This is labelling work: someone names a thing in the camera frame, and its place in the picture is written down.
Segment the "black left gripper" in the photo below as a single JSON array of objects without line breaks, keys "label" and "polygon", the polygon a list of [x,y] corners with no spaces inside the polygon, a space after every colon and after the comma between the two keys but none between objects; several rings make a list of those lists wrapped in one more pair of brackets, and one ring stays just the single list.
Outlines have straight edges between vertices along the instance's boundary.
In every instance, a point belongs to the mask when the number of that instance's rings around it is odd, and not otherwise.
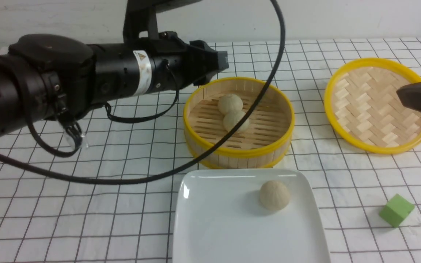
[{"label": "black left gripper", "polygon": [[205,41],[185,43],[177,33],[161,32],[157,39],[141,37],[132,43],[90,45],[95,55],[91,103],[201,84],[208,75],[228,69],[228,53]]}]

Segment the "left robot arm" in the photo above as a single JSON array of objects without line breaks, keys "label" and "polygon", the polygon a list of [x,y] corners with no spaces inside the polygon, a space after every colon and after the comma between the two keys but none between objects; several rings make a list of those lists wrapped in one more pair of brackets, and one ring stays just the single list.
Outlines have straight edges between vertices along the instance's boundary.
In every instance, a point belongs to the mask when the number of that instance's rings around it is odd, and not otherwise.
[{"label": "left robot arm", "polygon": [[0,137],[27,126],[27,115],[72,122],[111,100],[207,84],[228,67],[226,51],[175,32],[90,45],[24,35],[0,55]]}]

